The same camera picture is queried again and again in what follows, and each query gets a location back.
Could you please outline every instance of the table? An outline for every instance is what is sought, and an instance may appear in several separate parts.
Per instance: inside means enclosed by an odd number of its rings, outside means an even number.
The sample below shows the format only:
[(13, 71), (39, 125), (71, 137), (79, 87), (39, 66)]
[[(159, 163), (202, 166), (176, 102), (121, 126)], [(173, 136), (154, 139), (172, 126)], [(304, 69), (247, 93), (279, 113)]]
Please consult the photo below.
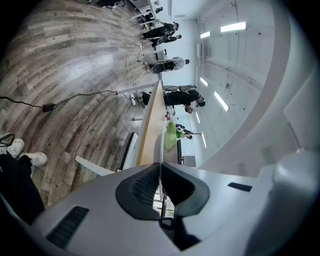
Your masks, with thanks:
[(166, 114), (162, 85), (158, 81), (153, 86), (153, 91), (139, 131), (139, 134), (142, 134), (142, 136), (141, 140), (138, 140), (136, 143), (137, 148), (139, 148), (136, 166), (162, 162), (178, 163), (176, 146), (169, 152), (163, 150), (162, 137), (168, 123)]
[(155, 7), (153, 6), (153, 3), (151, 2), (151, 0), (148, 0), (148, 4), (149, 4), (149, 7), (150, 7), (150, 11), (146, 11), (146, 12), (143, 12), (143, 13), (139, 13), (139, 14), (137, 14), (135, 16), (132, 16), (132, 17), (130, 17), (130, 20), (138, 18), (138, 17), (141, 17), (141, 16), (144, 16), (144, 15), (152, 14), (153, 17), (154, 17), (154, 20), (148, 21), (148, 22), (145, 22), (145, 23), (141, 23), (139, 25), (143, 26), (145, 24), (149, 24), (149, 23), (152, 23), (152, 22), (157, 22), (158, 19), (157, 19), (156, 10), (155, 10)]
[[(137, 136), (132, 145), (130, 145), (130, 159), (128, 159), (127, 168), (163, 162), (178, 163), (178, 151), (176, 146), (169, 152), (164, 150), (164, 133), (168, 121), (161, 81), (159, 80), (154, 84), (136, 86), (134, 87), (134, 90), (151, 87), (153, 88), (152, 94), (146, 107), (138, 133), (139, 136)], [(121, 89), (118, 90), (116, 94), (120, 95), (132, 90), (133, 88)], [(78, 155), (75, 160), (100, 176), (114, 173), (113, 171), (91, 163)]]

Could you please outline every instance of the green bag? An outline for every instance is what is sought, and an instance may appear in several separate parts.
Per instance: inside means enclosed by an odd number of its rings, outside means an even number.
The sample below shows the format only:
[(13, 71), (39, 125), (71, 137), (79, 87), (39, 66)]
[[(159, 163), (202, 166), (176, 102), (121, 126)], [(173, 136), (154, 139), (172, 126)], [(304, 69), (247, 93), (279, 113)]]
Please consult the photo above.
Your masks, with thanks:
[(169, 152), (177, 146), (176, 123), (170, 122), (164, 133), (164, 150)]

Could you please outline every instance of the power adapter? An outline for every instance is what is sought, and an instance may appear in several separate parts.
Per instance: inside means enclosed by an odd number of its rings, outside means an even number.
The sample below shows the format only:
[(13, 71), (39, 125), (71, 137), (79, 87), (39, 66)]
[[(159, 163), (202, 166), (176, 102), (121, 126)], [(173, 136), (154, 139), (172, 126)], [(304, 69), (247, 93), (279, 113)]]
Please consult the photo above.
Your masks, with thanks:
[(43, 105), (42, 112), (47, 113), (47, 112), (53, 111), (55, 108), (55, 105), (56, 104), (53, 104), (53, 103), (48, 103), (48, 104)]
[(131, 100), (132, 106), (136, 105), (135, 97), (133, 94), (130, 94), (130, 100)]

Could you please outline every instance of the cable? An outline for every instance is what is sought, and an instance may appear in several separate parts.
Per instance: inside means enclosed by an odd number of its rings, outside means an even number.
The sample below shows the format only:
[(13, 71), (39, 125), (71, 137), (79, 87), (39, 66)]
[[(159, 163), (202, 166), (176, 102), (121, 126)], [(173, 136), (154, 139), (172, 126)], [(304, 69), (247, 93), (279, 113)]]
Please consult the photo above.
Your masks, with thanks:
[(9, 98), (9, 97), (6, 97), (6, 96), (0, 96), (0, 100), (9, 100), (13, 103), (18, 103), (18, 104), (24, 104), (24, 105), (28, 105), (30, 107), (33, 107), (33, 108), (41, 108), (42, 109), (42, 112), (44, 113), (47, 113), (47, 112), (50, 112), (50, 111), (53, 111), (54, 109), (57, 108), (58, 105), (62, 104), (62, 103), (65, 103), (67, 101), (70, 101), (72, 100), (73, 98), (77, 97), (77, 96), (91, 96), (91, 95), (95, 95), (95, 94), (102, 94), (102, 93), (105, 93), (105, 92), (110, 92), (110, 93), (116, 93), (117, 91), (114, 91), (114, 90), (103, 90), (103, 91), (97, 91), (97, 92), (93, 92), (93, 93), (90, 93), (90, 94), (85, 94), (85, 93), (78, 93), (70, 98), (67, 98), (63, 101), (60, 101), (58, 102), (57, 104), (54, 104), (54, 103), (48, 103), (48, 104), (45, 104), (43, 106), (38, 106), (38, 105), (32, 105), (32, 104), (29, 104), (29, 103), (26, 103), (26, 102), (23, 102), (23, 101), (17, 101), (17, 100), (14, 100), (12, 98)]
[(28, 105), (28, 106), (31, 106), (31, 107), (34, 107), (34, 108), (42, 108), (42, 106), (32, 105), (32, 104), (29, 104), (29, 103), (25, 103), (23, 101), (16, 101), (16, 100), (13, 100), (13, 99), (11, 99), (9, 97), (5, 97), (5, 96), (0, 96), (0, 99), (6, 99), (6, 100), (9, 100), (11, 102), (19, 103), (19, 104), (25, 104), (25, 105)]
[(137, 45), (136, 45), (136, 47), (135, 47), (135, 49), (134, 49), (134, 52), (128, 52), (127, 54), (126, 54), (126, 70), (128, 70), (128, 88), (130, 87), (129, 86), (129, 83), (130, 83), (130, 73), (129, 73), (129, 67), (128, 67), (128, 57), (129, 57), (129, 54), (135, 54), (135, 52), (136, 52), (136, 50), (137, 50), (137, 48), (138, 48), (138, 46), (139, 45), (141, 45), (142, 46), (142, 43), (138, 43)]
[[(142, 46), (142, 43), (139, 43), (136, 45), (135, 49), (134, 49), (134, 52), (128, 52), (127, 55), (126, 55), (126, 69), (128, 71), (128, 88), (129, 88), (129, 81), (130, 81), (130, 73), (129, 73), (129, 67), (128, 67), (128, 57), (129, 57), (129, 54), (135, 54), (138, 46), (141, 45)], [(78, 93), (70, 98), (67, 98), (65, 100), (62, 100), (60, 102), (58, 102), (57, 104), (54, 104), (54, 103), (48, 103), (48, 104), (45, 104), (43, 106), (38, 106), (38, 105), (32, 105), (32, 104), (29, 104), (29, 103), (26, 103), (26, 102), (23, 102), (23, 101), (17, 101), (17, 100), (13, 100), (9, 97), (6, 97), (6, 96), (0, 96), (0, 100), (8, 100), (8, 101), (11, 101), (13, 103), (18, 103), (18, 104), (24, 104), (24, 105), (28, 105), (30, 107), (33, 107), (33, 108), (41, 108), (42, 109), (42, 112), (44, 113), (47, 113), (47, 112), (50, 112), (50, 111), (53, 111), (54, 109), (57, 108), (58, 105), (62, 104), (62, 103), (65, 103), (65, 102), (68, 102), (70, 100), (72, 100), (73, 98), (77, 97), (77, 96), (92, 96), (92, 95), (95, 95), (95, 94), (102, 94), (102, 93), (105, 93), (105, 92), (110, 92), (110, 93), (116, 93), (117, 91), (114, 91), (114, 90), (103, 90), (103, 91), (97, 91), (97, 92), (93, 92), (93, 93), (90, 93), (90, 94), (86, 94), (86, 93)], [(123, 96), (125, 96), (128, 100), (131, 100), (129, 97), (127, 97), (124, 93), (122, 93)]]
[(95, 94), (102, 94), (102, 93), (105, 93), (105, 92), (110, 92), (110, 93), (116, 93), (117, 91), (114, 91), (114, 90), (103, 90), (103, 91), (97, 91), (97, 92), (93, 92), (93, 93), (90, 93), (90, 94), (85, 94), (85, 93), (78, 93), (70, 98), (67, 98), (63, 101), (60, 101), (58, 102), (57, 104), (55, 104), (54, 108), (56, 108), (58, 105), (60, 105), (61, 103), (65, 103), (67, 101), (70, 101), (72, 100), (73, 98), (77, 97), (77, 96), (91, 96), (91, 95), (95, 95)]
[(130, 100), (130, 101), (131, 101), (131, 99), (130, 99), (130, 98), (128, 98), (124, 93), (122, 93), (122, 95), (123, 95), (124, 97), (126, 97), (128, 100)]

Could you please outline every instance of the ceiling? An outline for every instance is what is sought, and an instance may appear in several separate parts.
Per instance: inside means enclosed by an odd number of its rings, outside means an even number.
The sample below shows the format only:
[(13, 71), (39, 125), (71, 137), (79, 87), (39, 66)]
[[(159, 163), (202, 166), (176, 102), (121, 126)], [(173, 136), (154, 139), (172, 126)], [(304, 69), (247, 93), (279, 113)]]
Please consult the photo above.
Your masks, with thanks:
[(172, 20), (196, 20), (212, 4), (210, 0), (168, 0)]
[[(247, 30), (221, 34), (221, 26), (237, 22), (247, 22)], [(195, 114), (191, 122), (195, 131), (203, 131), (207, 148), (198, 138), (197, 166), (218, 152), (253, 110), (270, 70), (275, 39), (273, 11), (267, 1), (241, 0), (237, 8), (229, 1), (216, 1), (200, 16), (199, 25), (199, 35), (210, 31), (211, 36), (199, 41), (204, 59), (197, 68), (197, 86), (206, 106), (196, 109), (200, 124)], [(228, 112), (215, 92), (229, 106)]]

